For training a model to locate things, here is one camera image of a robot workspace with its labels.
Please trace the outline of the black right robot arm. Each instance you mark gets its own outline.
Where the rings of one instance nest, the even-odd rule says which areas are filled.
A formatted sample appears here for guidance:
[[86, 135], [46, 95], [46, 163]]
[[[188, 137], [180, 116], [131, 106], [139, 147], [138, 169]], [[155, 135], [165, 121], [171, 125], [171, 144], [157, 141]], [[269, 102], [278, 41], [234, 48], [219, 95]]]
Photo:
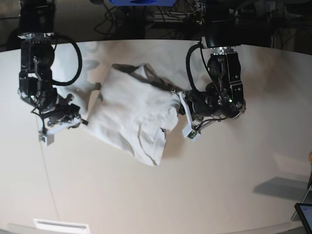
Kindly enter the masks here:
[[[58, 86], [70, 86], [82, 71], [82, 55], [77, 43], [70, 37], [54, 31], [56, 5], [53, 0], [21, 0], [18, 37], [21, 39], [19, 95], [33, 107], [32, 113], [41, 120], [49, 119], [49, 125], [70, 123], [80, 119], [80, 107], [72, 104], [72, 95], [62, 97]], [[51, 67], [55, 59], [52, 41], [65, 40], [73, 45], [78, 58], [74, 77], [66, 82], [52, 77]]]

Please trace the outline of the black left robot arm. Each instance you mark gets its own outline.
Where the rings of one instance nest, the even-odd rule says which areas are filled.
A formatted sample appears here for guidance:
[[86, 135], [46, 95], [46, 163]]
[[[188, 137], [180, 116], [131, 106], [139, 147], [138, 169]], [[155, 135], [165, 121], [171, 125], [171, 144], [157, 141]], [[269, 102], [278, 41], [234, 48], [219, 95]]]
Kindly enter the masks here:
[[[246, 110], [241, 64], [235, 47], [240, 46], [236, 20], [230, 7], [219, 0], [196, 0], [195, 19], [200, 26], [200, 40], [186, 55], [186, 72], [191, 89], [186, 92], [187, 109], [192, 120], [214, 121], [235, 118]], [[196, 88], [191, 72], [191, 55], [211, 50], [209, 60], [202, 60], [211, 79], [204, 91]]]

